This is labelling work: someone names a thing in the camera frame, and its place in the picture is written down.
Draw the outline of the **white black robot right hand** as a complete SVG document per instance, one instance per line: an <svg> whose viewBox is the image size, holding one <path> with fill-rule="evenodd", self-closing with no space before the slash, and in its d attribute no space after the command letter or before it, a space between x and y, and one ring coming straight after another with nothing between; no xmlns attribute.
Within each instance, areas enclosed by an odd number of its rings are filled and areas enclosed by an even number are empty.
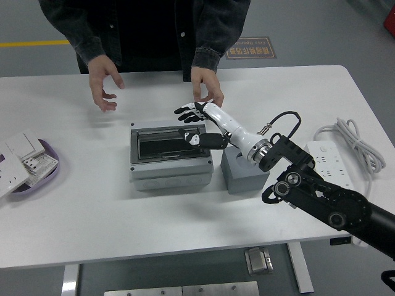
<svg viewBox="0 0 395 296"><path fill-rule="evenodd" d="M176 109L174 113L179 115L178 119L185 123L198 122L199 120L214 122L223 135L230 135L229 143L239 148L246 160L251 163L257 162L254 157L258 152L258 143L264 139L263 136L248 132L212 100L188 103Z"/></svg>

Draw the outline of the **person's left hand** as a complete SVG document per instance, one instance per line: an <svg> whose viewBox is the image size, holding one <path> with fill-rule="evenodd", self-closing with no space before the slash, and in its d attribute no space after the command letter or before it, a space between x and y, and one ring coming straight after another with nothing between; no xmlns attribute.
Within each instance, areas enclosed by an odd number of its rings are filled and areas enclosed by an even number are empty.
<svg viewBox="0 0 395 296"><path fill-rule="evenodd" d="M193 98L196 102L212 102L221 107L225 98L221 88L217 74L210 69L201 67L191 68L191 83L193 86ZM207 89L207 96L202 97L201 85Z"/></svg>

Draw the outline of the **person's right hand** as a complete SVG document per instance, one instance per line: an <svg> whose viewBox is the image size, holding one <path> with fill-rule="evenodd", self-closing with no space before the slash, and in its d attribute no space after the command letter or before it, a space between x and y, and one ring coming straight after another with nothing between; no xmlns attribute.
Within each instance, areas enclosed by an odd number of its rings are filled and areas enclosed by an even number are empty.
<svg viewBox="0 0 395 296"><path fill-rule="evenodd" d="M102 112L115 111L117 103L110 100L117 96L104 90L104 79L110 76L119 89L124 89L125 84L113 61L106 55L93 58L88 62L88 76L93 102Z"/></svg>

